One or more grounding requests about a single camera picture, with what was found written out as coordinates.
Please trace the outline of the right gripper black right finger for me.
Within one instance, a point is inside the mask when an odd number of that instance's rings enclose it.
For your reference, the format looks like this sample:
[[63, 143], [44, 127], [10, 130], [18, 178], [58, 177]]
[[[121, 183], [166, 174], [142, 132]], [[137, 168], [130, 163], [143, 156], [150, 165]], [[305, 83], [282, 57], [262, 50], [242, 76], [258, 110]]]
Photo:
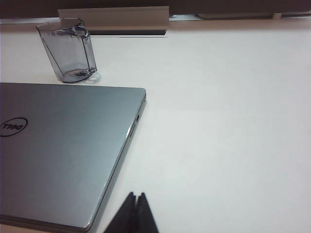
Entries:
[[141, 193], [137, 201], [137, 232], [159, 232], [145, 193]]

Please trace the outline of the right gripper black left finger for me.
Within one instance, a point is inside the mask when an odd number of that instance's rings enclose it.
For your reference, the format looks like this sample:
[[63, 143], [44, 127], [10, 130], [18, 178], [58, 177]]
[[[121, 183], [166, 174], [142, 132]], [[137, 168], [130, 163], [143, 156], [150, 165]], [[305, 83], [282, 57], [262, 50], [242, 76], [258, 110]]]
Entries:
[[125, 201], [116, 212], [104, 233], [137, 233], [138, 232], [138, 207], [137, 199], [130, 192]]

